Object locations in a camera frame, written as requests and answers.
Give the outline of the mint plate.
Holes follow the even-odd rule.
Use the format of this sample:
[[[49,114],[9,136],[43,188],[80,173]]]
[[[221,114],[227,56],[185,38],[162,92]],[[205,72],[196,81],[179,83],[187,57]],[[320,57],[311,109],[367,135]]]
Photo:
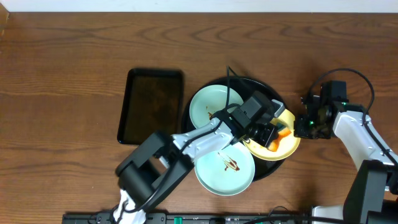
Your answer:
[[[237,142],[199,158],[195,163],[195,174],[208,191],[232,196],[250,186],[254,179],[255,163],[246,146]]]
[[[209,85],[193,96],[189,117],[196,129],[208,124],[211,116],[226,106],[227,91],[225,85]]]

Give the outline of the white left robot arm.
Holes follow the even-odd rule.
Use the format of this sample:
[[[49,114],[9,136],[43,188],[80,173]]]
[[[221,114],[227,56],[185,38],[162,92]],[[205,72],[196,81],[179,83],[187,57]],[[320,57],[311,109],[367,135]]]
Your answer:
[[[116,223],[144,223],[146,212],[162,202],[204,155],[222,150],[243,137],[271,141],[267,128],[280,109],[217,111],[208,124],[183,134],[152,133],[117,166],[121,201],[113,213]]]

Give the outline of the yellow plate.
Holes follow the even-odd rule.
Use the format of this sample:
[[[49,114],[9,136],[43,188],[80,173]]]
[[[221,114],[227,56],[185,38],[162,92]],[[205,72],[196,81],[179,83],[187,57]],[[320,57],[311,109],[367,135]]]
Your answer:
[[[294,121],[295,116],[288,110],[285,109],[278,118],[274,118],[271,123],[276,125],[282,123],[284,126],[291,130],[291,134],[283,138],[280,142],[279,148],[276,152],[271,152],[267,147],[263,147],[254,141],[246,142],[243,144],[248,148],[250,153],[260,159],[266,161],[279,161],[289,157],[298,148],[300,138],[294,136]]]

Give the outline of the orange green scrubbing sponge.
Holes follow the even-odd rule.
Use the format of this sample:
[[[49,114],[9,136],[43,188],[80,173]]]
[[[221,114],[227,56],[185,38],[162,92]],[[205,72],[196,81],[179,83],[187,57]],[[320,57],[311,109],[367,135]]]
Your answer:
[[[276,152],[279,148],[281,140],[292,133],[291,130],[282,123],[277,123],[276,127],[277,137],[269,144],[267,148],[271,152]]]

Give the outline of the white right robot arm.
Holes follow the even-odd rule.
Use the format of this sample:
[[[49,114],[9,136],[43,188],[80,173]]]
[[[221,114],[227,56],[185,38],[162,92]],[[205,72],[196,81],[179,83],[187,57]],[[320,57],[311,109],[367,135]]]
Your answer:
[[[397,202],[384,199],[397,194],[397,155],[374,128],[367,110],[349,103],[343,93],[308,94],[306,114],[295,122],[295,136],[341,140],[358,173],[343,205],[312,209],[312,221],[332,223],[397,223]]]

